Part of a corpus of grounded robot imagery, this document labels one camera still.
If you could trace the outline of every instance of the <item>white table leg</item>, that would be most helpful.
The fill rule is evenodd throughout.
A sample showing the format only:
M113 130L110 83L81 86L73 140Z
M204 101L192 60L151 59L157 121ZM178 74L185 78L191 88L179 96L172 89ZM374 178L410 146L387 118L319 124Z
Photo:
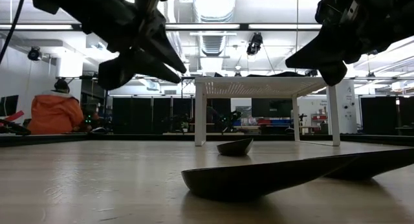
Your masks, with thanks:
M329 102L329 119L331 124L333 146L341 144L340 130L339 130L339 114L338 114L338 99L336 97L336 86L328 87L328 102Z
M295 132L295 141L300 141L300 132L299 132L299 107L298 107L298 97L295 95L292 97L293 105L293 126Z
M207 98L204 93L204 84L195 84L195 146L202 146L206 142L206 113Z

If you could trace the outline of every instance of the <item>dark bowl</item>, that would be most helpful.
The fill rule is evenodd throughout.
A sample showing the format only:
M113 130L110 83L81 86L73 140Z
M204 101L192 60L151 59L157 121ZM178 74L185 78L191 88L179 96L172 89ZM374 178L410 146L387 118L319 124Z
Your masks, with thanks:
M355 153L352 163L326 175L332 179L363 181L372 177L414 164L414 149L386 150Z
M196 196L218 201L249 201L301 185L352 162L357 155L330 156L181 172Z
M237 140L217 146L219 153L224 156L245 156L253 146L253 139Z

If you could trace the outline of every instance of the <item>white table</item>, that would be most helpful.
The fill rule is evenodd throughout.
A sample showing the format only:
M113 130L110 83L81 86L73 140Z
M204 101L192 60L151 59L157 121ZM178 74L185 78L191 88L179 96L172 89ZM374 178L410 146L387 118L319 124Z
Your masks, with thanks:
M311 94L326 83L322 78L243 78L243 77L202 77L195 79L195 145L206 142L207 98L291 98L293 102L294 136L300 141L298 97ZM340 145L338 104L336 88L328 88L330 126L333 146Z

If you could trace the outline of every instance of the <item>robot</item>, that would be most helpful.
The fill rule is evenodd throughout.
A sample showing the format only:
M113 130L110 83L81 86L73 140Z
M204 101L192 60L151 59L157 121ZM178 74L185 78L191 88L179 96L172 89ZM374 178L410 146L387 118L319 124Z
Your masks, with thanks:
M166 0L33 0L33 4L51 14L62 8L82 23L86 34L94 32L108 42L109 51L120 53L99 66L99 85L112 90L136 73L179 83L179 76L164 64L186 72L166 37L159 1ZM354 63L362 54L382 52L414 35L410 21L414 0L321 0L316 7L320 33L285 63L319 70L328 85L344 78L344 62Z

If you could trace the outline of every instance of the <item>black cable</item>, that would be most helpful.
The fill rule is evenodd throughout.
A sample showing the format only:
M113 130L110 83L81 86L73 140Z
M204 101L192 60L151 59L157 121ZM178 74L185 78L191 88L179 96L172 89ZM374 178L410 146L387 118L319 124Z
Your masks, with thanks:
M17 6L16 16L13 19L12 27L10 28L10 31L7 34L5 44L3 45L3 48L1 49L1 52L0 52L0 65L1 65L1 62L3 61L3 58L5 57L8 44L10 43L10 40L12 40L12 36L13 36L14 30L16 29L17 22L19 21L21 9L23 8L24 3L25 3L25 0L20 0L19 5Z

